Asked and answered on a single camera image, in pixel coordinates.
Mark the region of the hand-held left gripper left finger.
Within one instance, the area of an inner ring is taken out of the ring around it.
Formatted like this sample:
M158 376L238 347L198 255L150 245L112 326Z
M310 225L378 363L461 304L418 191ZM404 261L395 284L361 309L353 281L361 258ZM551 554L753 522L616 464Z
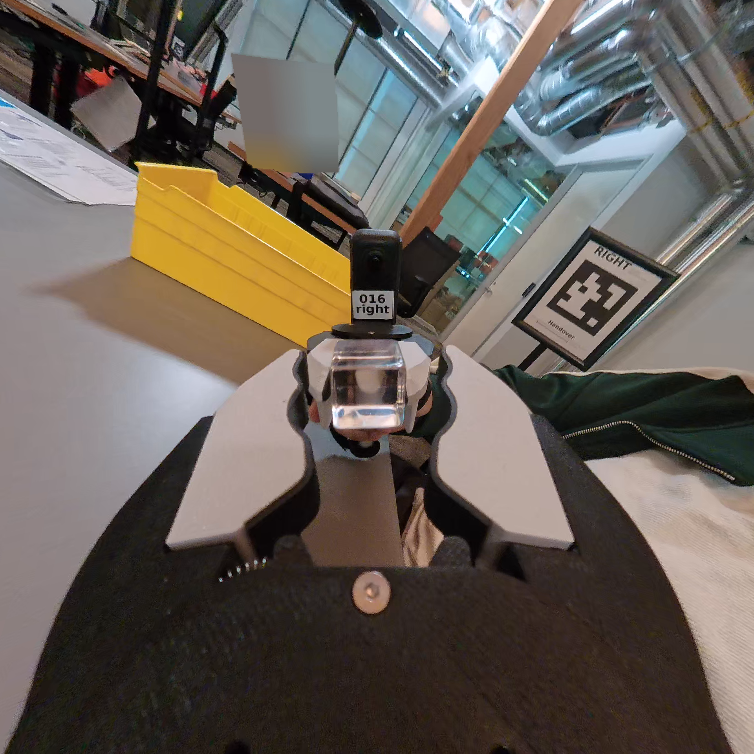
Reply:
M265 552L259 533L312 478L302 367L289 350L244 382L217 410L166 536L172 551L231 544Z

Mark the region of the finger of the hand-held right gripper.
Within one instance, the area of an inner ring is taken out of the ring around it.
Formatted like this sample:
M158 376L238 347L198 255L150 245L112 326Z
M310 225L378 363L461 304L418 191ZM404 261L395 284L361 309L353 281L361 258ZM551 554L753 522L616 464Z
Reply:
M418 343L401 343L401 354L406 370L406 405L403 429L412 431L419 404L427 391L430 374L430 355Z
M333 420L331 371L335 343L320 343L307 353L308 393L317 406L317 422L330 426Z

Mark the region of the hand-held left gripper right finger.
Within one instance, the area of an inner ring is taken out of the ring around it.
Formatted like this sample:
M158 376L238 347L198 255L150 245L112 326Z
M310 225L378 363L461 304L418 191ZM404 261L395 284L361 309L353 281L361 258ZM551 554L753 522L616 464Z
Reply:
M511 544L569 550L575 536L529 408L459 348L442 364L450 411L432 446L436 526L466 539L478 566L496 565Z

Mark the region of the clear acrylic block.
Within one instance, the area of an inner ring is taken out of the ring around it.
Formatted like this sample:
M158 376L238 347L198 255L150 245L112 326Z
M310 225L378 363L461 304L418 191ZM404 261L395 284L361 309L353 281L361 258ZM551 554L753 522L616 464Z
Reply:
M338 340L329 372L333 428L339 433L399 429L406 412L406 374L397 341Z

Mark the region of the yellow plastic bin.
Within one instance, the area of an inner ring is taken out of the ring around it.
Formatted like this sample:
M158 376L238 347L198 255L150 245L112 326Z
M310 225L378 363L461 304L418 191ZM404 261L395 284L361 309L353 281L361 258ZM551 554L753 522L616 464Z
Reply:
M212 170L137 167L134 259L299 346L351 320L337 250Z

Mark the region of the black desk monitor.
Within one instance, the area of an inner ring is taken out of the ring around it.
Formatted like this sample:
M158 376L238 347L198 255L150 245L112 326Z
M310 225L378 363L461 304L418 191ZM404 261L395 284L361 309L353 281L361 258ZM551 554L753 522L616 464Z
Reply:
M203 65L223 44L244 1L183 1L174 26L171 50L180 62Z

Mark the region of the wooden background desk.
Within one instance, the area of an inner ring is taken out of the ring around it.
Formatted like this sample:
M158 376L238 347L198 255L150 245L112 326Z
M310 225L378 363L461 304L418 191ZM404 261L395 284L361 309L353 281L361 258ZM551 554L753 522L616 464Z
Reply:
M177 79L162 71L150 87L149 66L118 51L93 29L73 29L70 16L51 4L2 2L2 29L33 45L33 75L29 105L47 116L53 108L55 123L70 130L77 116L72 107L81 74L87 70L119 75L138 101L131 145L132 162L147 156L169 164L193 165L214 143L216 128L236 127L240 120L227 113L234 89L224 83L215 91L190 93Z

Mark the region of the person's right hand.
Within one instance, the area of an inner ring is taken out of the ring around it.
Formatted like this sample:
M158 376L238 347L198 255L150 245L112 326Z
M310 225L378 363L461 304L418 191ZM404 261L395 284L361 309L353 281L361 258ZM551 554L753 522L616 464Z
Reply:
M423 402L419 403L418 410L415 417L415 424L419 423L421 417L427 415L433 404L433 396L428 388L427 394ZM320 423L320 417L318 412L317 403L310 401L307 406L307 412L309 420L315 424ZM368 429L368 430L336 430L336 432L342 435L344 438L356 442L374 442L379 441L382 437L386 437L389 434L400 433L405 430L405 426L401 425L400 428L390 429Z

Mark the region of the black office chair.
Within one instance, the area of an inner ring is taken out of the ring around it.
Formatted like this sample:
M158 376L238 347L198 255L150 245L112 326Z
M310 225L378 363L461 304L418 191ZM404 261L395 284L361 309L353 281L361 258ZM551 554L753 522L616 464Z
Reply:
M402 250L397 314L415 316L432 288L460 258L462 243L440 239L429 227L420 231Z

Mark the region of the wooden pillar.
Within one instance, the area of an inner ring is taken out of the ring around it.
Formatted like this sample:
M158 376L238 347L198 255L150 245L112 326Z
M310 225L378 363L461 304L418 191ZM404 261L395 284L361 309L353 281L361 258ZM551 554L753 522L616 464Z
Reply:
M401 229L404 244L437 220L545 54L577 13L581 1L545 2L474 117Z

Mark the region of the framed marker sign on stand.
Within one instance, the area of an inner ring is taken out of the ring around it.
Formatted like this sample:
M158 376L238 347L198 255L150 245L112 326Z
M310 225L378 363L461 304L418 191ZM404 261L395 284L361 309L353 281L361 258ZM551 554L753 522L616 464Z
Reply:
M538 343L537 351L551 351L585 372L678 279L674 270L589 227L512 325Z

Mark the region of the person's torso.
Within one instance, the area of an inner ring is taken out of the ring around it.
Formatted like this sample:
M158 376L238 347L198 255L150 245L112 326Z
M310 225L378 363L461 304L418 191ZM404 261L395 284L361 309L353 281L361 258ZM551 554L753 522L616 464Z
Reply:
M410 436L434 441L430 412ZM662 449L584 461L534 426L575 542L508 545L479 566L443 533L416 617L449 620L429 649L450 689L434 736L515 752L752 752L752 486Z

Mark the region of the black disc lamp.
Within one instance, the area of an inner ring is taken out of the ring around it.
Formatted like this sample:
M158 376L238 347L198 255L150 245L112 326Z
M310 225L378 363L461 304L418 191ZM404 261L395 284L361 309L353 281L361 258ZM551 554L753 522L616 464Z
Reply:
M337 75L357 31L360 30L367 38L377 41L382 38L383 29L377 14L368 2L336 1L334 3L350 20L348 32L333 64L334 74Z

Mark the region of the printed paper sheet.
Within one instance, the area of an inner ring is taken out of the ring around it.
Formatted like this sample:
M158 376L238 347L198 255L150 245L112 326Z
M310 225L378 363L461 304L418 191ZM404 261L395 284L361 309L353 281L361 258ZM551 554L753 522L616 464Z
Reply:
M133 207L137 176L1 99L1 162L67 201Z

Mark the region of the silver ventilation duct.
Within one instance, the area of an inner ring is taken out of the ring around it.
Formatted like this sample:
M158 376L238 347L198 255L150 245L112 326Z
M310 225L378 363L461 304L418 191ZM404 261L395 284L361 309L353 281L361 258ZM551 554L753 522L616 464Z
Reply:
M561 33L514 103L539 137L652 89L722 183L752 174L752 2L603 2Z

